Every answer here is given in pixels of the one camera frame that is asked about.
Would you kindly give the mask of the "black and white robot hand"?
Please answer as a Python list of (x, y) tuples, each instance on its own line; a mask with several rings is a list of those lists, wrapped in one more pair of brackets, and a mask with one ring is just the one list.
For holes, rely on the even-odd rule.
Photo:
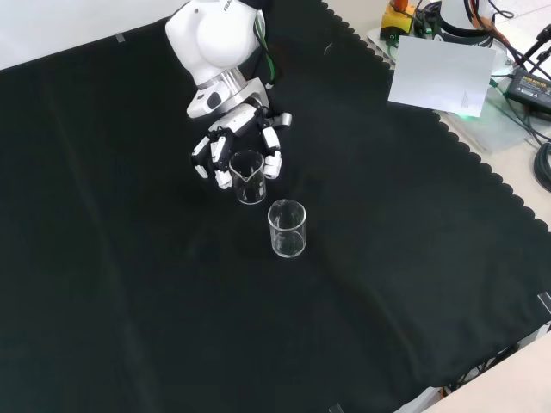
[(233, 145), (256, 128), (266, 151), (263, 174), (275, 180), (282, 168), (282, 149), (276, 131), (290, 127), (292, 121), (290, 113), (277, 113), (262, 104), (259, 95), (247, 97), (215, 121), (197, 143), (190, 155), (195, 171), (204, 180), (214, 179), (220, 189), (229, 189), (232, 186), (230, 158)]

